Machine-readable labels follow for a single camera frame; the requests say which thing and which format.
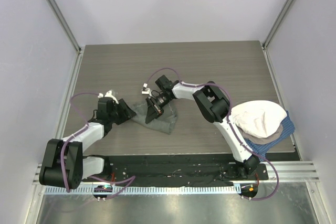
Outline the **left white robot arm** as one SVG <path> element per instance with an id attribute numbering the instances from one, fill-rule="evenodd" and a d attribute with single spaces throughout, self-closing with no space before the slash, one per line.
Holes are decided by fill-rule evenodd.
<path id="1" fill-rule="evenodd" d="M 105 182 L 112 174 L 107 158 L 100 155 L 84 157 L 83 153 L 112 130 L 136 116 L 123 99 L 113 95 L 98 95 L 93 117 L 80 130 L 62 139 L 48 141 L 39 173 L 39 183 L 46 186 L 78 188 L 90 176 Z"/>

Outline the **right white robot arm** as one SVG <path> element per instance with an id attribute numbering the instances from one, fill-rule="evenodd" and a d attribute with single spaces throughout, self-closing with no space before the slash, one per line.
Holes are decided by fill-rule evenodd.
<path id="1" fill-rule="evenodd" d="M 165 75 L 159 77 L 155 84 L 161 90 L 157 96 L 152 94 L 146 83 L 143 85 L 142 93 L 148 95 L 146 124 L 162 116 L 164 107 L 174 99 L 194 101 L 203 118 L 217 127 L 229 145 L 236 162 L 238 176 L 242 179 L 250 179 L 255 175 L 260 163 L 259 157 L 247 145 L 230 117 L 229 98 L 218 85 L 212 81 L 205 84 L 190 84 L 178 80 L 172 82 Z"/>

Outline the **grey napkin white stitching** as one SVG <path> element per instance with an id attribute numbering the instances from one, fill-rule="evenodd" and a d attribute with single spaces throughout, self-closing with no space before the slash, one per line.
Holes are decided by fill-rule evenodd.
<path id="1" fill-rule="evenodd" d="M 150 123 L 145 123 L 148 106 L 146 102 L 137 102 L 130 106 L 130 108 L 136 113 L 136 116 L 132 118 L 133 121 L 151 130 L 171 134 L 174 130 L 175 123 L 178 118 L 177 109 L 173 102 L 170 102 L 164 107 L 164 113 L 157 119 L 154 119 Z"/>

